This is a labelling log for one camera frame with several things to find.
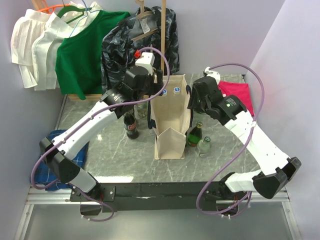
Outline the cream canvas tote bag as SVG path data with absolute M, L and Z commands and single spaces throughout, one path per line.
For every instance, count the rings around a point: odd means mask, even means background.
M 148 127 L 155 133 L 154 158 L 178 160 L 185 157 L 187 131 L 191 127 L 192 113 L 188 109 L 190 86 L 185 75 L 164 76 L 167 97 L 159 95 L 148 103 Z M 181 93 L 174 96 L 174 88 Z

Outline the green Perrier bottle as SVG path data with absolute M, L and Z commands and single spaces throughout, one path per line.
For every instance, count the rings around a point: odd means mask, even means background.
M 196 147 L 198 142 L 202 139 L 203 123 L 198 121 L 195 127 L 190 131 L 187 139 L 187 144 L 191 147 Z

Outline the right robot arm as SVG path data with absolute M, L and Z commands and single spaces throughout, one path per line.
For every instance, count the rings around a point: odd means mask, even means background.
M 251 191 L 272 199 L 301 167 L 297 157 L 289 157 L 270 140 L 237 96 L 223 96 L 215 78 L 204 76 L 193 83 L 188 109 L 219 121 L 246 146 L 260 167 L 252 172 L 231 172 L 222 178 L 218 188 L 222 198 Z

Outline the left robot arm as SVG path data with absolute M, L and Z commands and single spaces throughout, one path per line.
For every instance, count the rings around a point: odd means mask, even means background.
M 44 138 L 40 142 L 44 163 L 61 183 L 80 189 L 88 201 L 96 200 L 100 195 L 99 183 L 73 159 L 102 129 L 133 109 L 143 96 L 160 94 L 163 86 L 162 70 L 130 67 L 124 79 L 108 89 L 77 123 L 53 140 Z

